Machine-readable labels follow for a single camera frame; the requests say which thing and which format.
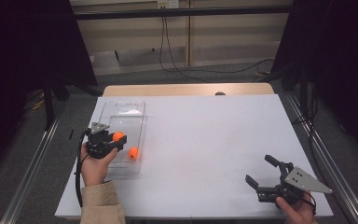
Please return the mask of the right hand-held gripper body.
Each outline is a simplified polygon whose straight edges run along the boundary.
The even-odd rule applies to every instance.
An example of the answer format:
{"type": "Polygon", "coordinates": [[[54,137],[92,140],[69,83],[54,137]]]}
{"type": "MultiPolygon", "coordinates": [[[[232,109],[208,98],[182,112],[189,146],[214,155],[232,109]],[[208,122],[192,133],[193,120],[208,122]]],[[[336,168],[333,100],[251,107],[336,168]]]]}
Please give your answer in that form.
{"type": "Polygon", "coordinates": [[[261,203],[276,203],[277,197],[282,197],[289,204],[304,201],[306,192],[321,192],[331,194],[333,191],[325,184],[311,176],[291,162],[271,161],[270,164],[278,167],[280,183],[275,187],[260,187],[255,183],[255,192],[261,203]]]}

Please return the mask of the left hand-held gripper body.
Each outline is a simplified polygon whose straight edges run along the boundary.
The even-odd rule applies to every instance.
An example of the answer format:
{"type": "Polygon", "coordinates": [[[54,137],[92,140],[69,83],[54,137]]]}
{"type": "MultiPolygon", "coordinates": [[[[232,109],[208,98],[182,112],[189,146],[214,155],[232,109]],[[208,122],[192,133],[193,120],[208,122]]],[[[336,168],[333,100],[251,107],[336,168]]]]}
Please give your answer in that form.
{"type": "Polygon", "coordinates": [[[94,159],[106,157],[114,148],[120,149],[120,143],[113,140],[113,135],[108,131],[109,125],[92,122],[87,130],[86,150],[94,159]]]}

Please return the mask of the clear plastic tray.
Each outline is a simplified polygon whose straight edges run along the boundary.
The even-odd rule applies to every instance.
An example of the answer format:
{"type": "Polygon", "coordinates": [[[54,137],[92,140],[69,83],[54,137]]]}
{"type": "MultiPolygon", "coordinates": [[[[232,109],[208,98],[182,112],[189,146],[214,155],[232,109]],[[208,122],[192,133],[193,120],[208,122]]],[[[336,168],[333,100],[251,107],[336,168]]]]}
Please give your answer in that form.
{"type": "Polygon", "coordinates": [[[112,176],[135,175],[140,171],[145,130],[145,103],[108,102],[102,105],[100,113],[91,120],[109,125],[110,133],[123,132],[127,143],[109,164],[109,174],[112,176]],[[139,149],[138,158],[129,158],[132,147],[139,149]]]}

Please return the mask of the person's left hand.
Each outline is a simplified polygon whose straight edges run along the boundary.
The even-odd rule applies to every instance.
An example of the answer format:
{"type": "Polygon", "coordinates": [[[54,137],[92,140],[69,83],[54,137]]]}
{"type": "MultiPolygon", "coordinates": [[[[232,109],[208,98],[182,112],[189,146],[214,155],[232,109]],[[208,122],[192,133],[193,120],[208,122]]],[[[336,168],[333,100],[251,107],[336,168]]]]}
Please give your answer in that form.
{"type": "Polygon", "coordinates": [[[82,164],[81,175],[86,187],[100,185],[104,182],[110,162],[117,156],[117,149],[114,148],[102,159],[92,158],[86,149],[86,145],[81,147],[80,161],[82,164]]]}

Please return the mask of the person's right hand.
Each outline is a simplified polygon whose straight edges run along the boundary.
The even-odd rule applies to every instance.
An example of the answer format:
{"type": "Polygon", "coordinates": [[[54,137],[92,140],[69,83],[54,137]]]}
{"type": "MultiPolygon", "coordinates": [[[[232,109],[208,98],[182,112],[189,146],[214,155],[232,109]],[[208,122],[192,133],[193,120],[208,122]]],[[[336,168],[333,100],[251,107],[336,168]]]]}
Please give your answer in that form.
{"type": "Polygon", "coordinates": [[[304,193],[303,199],[293,205],[282,197],[277,197],[276,203],[286,215],[285,224],[314,224],[313,206],[308,193],[304,193]]]}

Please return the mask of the white table cover sheet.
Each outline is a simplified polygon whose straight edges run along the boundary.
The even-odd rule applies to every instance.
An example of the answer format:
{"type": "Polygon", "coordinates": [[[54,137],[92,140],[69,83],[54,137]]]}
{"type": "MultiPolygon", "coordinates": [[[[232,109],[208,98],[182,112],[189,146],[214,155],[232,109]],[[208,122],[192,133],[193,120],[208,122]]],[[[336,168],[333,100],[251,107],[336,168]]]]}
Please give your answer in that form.
{"type": "Polygon", "coordinates": [[[141,167],[109,175],[127,217],[140,219],[268,219],[282,212],[258,201],[245,181],[275,186],[271,155],[312,170],[276,94],[142,97],[141,167]]]}

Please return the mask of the black metal stand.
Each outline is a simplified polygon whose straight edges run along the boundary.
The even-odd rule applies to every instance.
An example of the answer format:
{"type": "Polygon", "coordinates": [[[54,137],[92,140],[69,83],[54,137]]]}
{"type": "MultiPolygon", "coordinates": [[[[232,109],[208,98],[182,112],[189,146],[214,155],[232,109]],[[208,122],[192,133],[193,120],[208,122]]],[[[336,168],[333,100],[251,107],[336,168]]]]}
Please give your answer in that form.
{"type": "Polygon", "coordinates": [[[54,107],[53,107],[53,96],[51,91],[51,86],[48,80],[48,76],[44,76],[43,79],[43,94],[44,94],[44,104],[45,104],[45,111],[46,111],[46,128],[45,130],[48,130],[54,120],[55,120],[55,114],[54,114],[54,107]]]}

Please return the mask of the black curtain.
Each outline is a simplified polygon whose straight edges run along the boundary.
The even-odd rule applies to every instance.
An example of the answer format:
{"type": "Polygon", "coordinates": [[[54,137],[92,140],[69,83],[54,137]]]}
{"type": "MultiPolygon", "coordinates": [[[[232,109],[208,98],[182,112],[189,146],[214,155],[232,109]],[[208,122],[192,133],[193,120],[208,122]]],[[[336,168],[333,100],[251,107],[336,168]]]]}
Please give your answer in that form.
{"type": "Polygon", "coordinates": [[[301,77],[358,142],[358,0],[293,0],[272,75],[291,90],[301,77]]]}
{"type": "Polygon", "coordinates": [[[97,84],[70,0],[0,0],[0,156],[25,113],[27,95],[97,84]]]}

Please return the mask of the black horizontal bar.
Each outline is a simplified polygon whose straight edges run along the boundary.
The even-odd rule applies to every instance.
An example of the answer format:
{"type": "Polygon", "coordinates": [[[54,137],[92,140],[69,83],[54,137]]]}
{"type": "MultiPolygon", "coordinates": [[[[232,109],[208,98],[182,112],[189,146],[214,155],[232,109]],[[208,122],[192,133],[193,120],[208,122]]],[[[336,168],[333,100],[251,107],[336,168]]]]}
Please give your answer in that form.
{"type": "Polygon", "coordinates": [[[73,18],[77,21],[114,20],[187,16],[276,14],[289,13],[292,10],[293,8],[290,6],[169,8],[127,11],[78,12],[73,15],[73,18]]]}

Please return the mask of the aluminium floor rail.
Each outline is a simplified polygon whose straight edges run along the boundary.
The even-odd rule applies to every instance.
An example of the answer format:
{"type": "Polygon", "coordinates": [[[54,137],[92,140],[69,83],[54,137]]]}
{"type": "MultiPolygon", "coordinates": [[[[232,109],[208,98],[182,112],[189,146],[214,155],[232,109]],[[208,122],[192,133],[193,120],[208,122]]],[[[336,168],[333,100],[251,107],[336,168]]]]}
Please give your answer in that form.
{"type": "Polygon", "coordinates": [[[31,186],[34,183],[41,163],[45,158],[48,147],[52,141],[54,134],[61,121],[61,115],[58,115],[45,131],[35,154],[25,172],[24,177],[21,180],[14,196],[12,197],[6,212],[0,220],[0,224],[16,224],[17,219],[21,213],[21,209],[25,203],[25,200],[30,192],[31,186]]]}
{"type": "Polygon", "coordinates": [[[337,207],[348,222],[350,222],[352,218],[353,224],[358,224],[358,196],[339,170],[324,141],[316,131],[313,121],[307,119],[301,111],[299,100],[293,93],[288,93],[286,98],[296,114],[294,123],[299,124],[308,137],[310,154],[319,173],[319,177],[323,182],[326,182],[326,175],[322,171],[322,168],[324,168],[335,187],[331,197],[336,202],[337,207]]]}

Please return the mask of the white wall socket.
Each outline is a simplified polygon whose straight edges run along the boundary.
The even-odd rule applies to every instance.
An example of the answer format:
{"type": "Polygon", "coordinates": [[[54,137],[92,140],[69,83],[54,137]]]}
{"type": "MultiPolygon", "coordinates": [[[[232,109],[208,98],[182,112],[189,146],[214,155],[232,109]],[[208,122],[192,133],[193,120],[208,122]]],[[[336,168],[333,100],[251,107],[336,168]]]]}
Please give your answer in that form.
{"type": "Polygon", "coordinates": [[[158,0],[158,9],[179,8],[179,0],[158,0]]]}

